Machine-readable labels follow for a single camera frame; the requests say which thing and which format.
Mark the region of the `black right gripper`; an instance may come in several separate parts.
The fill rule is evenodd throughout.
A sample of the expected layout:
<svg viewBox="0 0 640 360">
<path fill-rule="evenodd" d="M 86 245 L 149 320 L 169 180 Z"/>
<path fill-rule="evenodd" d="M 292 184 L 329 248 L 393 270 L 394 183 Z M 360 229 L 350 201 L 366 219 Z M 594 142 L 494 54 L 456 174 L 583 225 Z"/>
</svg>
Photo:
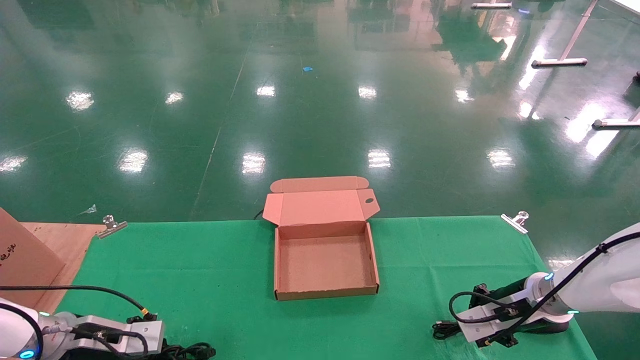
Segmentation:
<svg viewBox="0 0 640 360">
<path fill-rule="evenodd" d="M 512 284 L 493 290 L 493 299 L 502 304 L 493 309 L 498 313 L 496 324 L 498 334 L 475 341 L 478 348 L 500 344 L 510 348 L 518 344 L 515 333 L 557 334 L 569 328 L 570 315 L 567 307 L 560 306 L 556 295 L 546 299 L 553 289 L 552 280 L 518 280 Z M 471 302 L 491 299 L 492 292 L 487 284 L 478 284 L 471 291 Z"/>
</svg>

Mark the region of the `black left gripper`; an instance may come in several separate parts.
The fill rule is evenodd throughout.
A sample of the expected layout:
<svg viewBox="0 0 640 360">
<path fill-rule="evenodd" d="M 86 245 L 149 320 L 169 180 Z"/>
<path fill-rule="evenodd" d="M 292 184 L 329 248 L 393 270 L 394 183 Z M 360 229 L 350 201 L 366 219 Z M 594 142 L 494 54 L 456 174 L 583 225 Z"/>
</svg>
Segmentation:
<svg viewBox="0 0 640 360">
<path fill-rule="evenodd" d="M 154 313 L 144 313 L 142 316 L 132 316 L 126 319 L 127 324 L 135 324 L 138 322 L 154 322 L 157 321 L 158 315 Z M 61 360 L 165 360 L 166 357 L 162 355 L 166 350 L 166 346 L 160 348 L 159 351 L 151 351 L 146 355 L 142 354 L 128 354 L 120 353 L 116 354 L 108 349 L 89 349 L 89 348 L 76 348 L 67 351 L 62 355 Z"/>
</svg>

